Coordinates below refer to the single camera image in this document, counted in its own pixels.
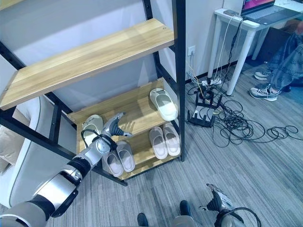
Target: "wooden shelf board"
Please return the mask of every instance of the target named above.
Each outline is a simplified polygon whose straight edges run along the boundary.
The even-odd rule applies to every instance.
[[[77,154],[85,148],[81,138],[82,123],[93,114],[100,115],[103,122],[106,122],[116,113],[125,112],[119,121],[119,127],[134,136],[165,123],[149,99],[149,92],[156,87],[163,88],[163,79],[69,114],[68,117],[77,124]],[[125,137],[113,136],[112,139],[117,142],[125,140]]]
[[[150,102],[148,97],[141,98],[136,102],[124,105],[107,113],[99,113],[98,111],[95,114],[99,114],[103,121],[108,121],[112,116],[118,112],[126,112],[126,114],[120,119],[119,127],[127,132],[132,133],[134,136],[148,131],[149,129],[159,126],[165,123]],[[77,143],[79,147],[77,148],[77,153],[85,148],[84,141],[81,138],[82,123],[77,124]],[[116,142],[120,140],[125,140],[124,136],[113,136],[112,139]]]
[[[124,172],[119,178],[125,180],[127,178],[133,177],[137,174],[140,174],[150,168],[154,168],[158,165],[161,165],[165,162],[168,162],[178,156],[168,155],[165,159],[159,160],[156,158],[152,145],[149,140],[149,132],[142,133],[133,138],[128,138],[126,141],[131,145],[134,161],[136,164],[135,169],[130,172]]]
[[[23,0],[1,0],[0,1],[0,10],[3,10],[5,8],[7,8],[7,7],[15,5],[15,4],[17,4],[17,3],[21,2],[21,1],[23,1]]]
[[[173,44],[173,31],[154,18],[144,21],[20,69],[3,92],[0,108],[7,110]]]
[[[159,159],[157,159],[155,157],[155,158],[153,158],[152,160],[146,162],[143,165],[136,166],[135,169],[132,172],[130,172],[130,173],[124,172],[121,176],[119,176],[119,178],[121,180],[126,180],[126,179],[128,179],[130,177],[136,176],[136,175],[138,175],[138,174],[140,174],[140,173],[142,173],[144,171],[147,171],[147,170],[149,170],[151,168],[159,166],[159,165],[161,165],[163,163],[169,162],[169,161],[171,161],[171,160],[173,160],[175,158],[178,158],[178,157],[179,156],[170,156],[170,155],[168,155],[165,159],[162,159],[162,160],[159,160]]]

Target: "table leg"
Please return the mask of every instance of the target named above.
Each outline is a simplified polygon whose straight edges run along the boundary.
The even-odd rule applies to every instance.
[[[250,46],[251,46],[251,43],[254,39],[255,34],[256,34],[255,30],[247,31],[246,38],[245,38],[245,41],[244,41],[244,44],[243,44],[243,47],[242,47],[242,50],[241,50],[241,53],[240,53],[240,56],[239,56],[237,66],[235,68],[235,71],[233,72],[232,79],[229,83],[229,86],[228,86],[228,89],[227,89],[227,92],[226,92],[226,94],[228,96],[232,95],[233,89],[236,86],[238,77],[241,73],[242,67],[243,67],[244,62],[246,60],[248,51],[250,50]]]
[[[216,55],[217,55],[217,51],[218,51],[218,47],[219,47],[221,28],[222,28],[222,22],[221,22],[219,16],[217,16],[216,25],[215,25],[215,29],[214,29],[214,40],[213,40],[212,53],[210,55],[210,60],[209,60],[209,67],[208,67],[208,74],[207,74],[208,78],[211,78],[213,76],[214,61],[216,59]]]
[[[256,58],[257,58],[257,56],[258,56],[258,54],[260,52],[260,49],[262,47],[262,44],[263,44],[263,42],[265,40],[265,37],[267,35],[268,30],[269,30],[269,27],[264,28],[263,30],[260,31],[260,34],[259,34],[259,37],[258,37],[258,42],[257,42],[255,51],[254,51],[254,53],[252,55],[252,58],[251,58],[252,60],[256,60]]]

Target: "wall outlet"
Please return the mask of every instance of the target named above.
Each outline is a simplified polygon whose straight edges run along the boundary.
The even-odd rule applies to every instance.
[[[196,52],[196,46],[190,46],[190,47],[188,47],[187,55],[190,56],[192,52],[193,52],[193,54],[195,54],[195,52]]]

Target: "person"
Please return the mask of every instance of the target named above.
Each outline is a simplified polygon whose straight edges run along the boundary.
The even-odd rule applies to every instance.
[[[249,93],[253,98],[276,101],[284,87],[303,78],[303,21],[273,56],[268,68],[269,71],[255,73],[256,79],[268,79],[269,84],[265,88],[252,87]]]
[[[191,217],[190,207],[186,200],[182,200],[180,203],[181,216],[177,216],[171,222],[172,227],[195,227],[194,220]],[[149,226],[146,215],[140,213],[137,216],[138,226]]]

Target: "laptop keyboard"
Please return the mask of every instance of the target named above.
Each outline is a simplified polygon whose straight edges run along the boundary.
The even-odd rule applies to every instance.
[[[279,7],[279,6],[272,6],[254,13],[249,13],[248,16],[252,19],[258,19],[267,15],[270,15],[272,13],[279,12],[281,10],[284,10],[284,8]]]

